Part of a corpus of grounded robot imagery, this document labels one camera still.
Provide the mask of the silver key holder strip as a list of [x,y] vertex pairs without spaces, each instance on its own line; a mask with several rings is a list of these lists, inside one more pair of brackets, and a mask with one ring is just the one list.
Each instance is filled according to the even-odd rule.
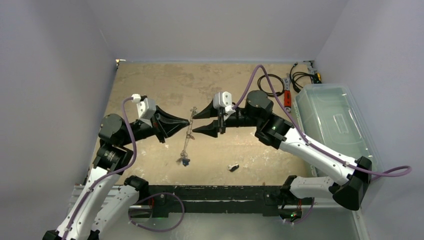
[[183,161],[187,161],[188,158],[188,153],[187,153],[187,148],[188,148],[188,144],[190,140],[194,140],[195,138],[192,135],[192,129],[193,129],[193,121],[194,121],[194,116],[197,114],[197,107],[193,106],[190,109],[190,118],[189,118],[189,125],[187,127],[187,131],[186,131],[186,136],[185,136],[185,140],[184,140],[184,145],[183,145],[183,149],[180,153],[180,160]]

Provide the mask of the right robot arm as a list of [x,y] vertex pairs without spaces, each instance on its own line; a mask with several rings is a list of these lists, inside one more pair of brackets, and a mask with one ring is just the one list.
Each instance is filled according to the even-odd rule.
[[343,155],[308,138],[293,123],[273,113],[273,101],[261,90],[250,91],[244,107],[236,107],[231,97],[227,91],[216,93],[210,104],[194,116],[194,119],[213,121],[193,132],[216,138],[227,128],[255,127],[254,135],[261,143],[295,155],[325,174],[324,177],[289,176],[280,191],[284,202],[325,198],[351,211],[360,209],[371,182],[371,160]]

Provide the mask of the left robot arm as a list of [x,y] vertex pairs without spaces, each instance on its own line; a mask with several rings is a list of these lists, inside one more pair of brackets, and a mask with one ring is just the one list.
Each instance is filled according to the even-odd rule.
[[135,175],[109,202],[105,202],[124,171],[137,158],[138,140],[157,137],[160,143],[189,125],[189,121],[163,111],[159,106],[137,104],[138,118],[130,122],[126,111],[111,113],[101,122],[100,147],[93,161],[83,191],[63,222],[48,230],[44,240],[102,240],[108,230],[131,205],[142,205],[149,199],[149,183]]

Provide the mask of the black key fob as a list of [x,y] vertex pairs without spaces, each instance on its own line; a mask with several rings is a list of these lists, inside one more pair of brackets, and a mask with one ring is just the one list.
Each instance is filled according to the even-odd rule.
[[234,172],[235,170],[237,170],[240,167],[239,164],[233,164],[233,165],[228,165],[227,166],[227,170],[230,172]]

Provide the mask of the yellow black connector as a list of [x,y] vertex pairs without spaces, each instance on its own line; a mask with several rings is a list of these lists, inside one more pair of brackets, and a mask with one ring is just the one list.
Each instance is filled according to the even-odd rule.
[[318,72],[314,74],[313,78],[314,78],[314,84],[322,83],[321,75]]

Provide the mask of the clear plastic storage bin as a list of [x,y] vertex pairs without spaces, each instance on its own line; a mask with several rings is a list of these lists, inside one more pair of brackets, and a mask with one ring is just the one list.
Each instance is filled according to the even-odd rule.
[[307,85],[295,96],[292,109],[308,139],[355,159],[366,157],[372,162],[372,171],[384,171],[369,130],[346,85]]

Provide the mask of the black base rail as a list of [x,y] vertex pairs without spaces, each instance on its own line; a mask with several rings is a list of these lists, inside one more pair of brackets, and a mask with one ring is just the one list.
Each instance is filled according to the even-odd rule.
[[131,210],[146,210],[154,218],[171,213],[259,214],[263,217],[290,217],[298,206],[305,208],[311,198],[299,200],[279,185],[150,185],[148,192]]

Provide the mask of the orange handled tool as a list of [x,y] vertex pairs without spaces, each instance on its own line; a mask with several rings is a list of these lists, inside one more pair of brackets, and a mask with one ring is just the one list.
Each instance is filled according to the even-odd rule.
[[290,113],[292,110],[292,97],[291,97],[291,88],[290,88],[291,80],[288,74],[282,80],[283,80],[283,90],[284,90],[284,98],[283,98],[284,108],[288,113]]

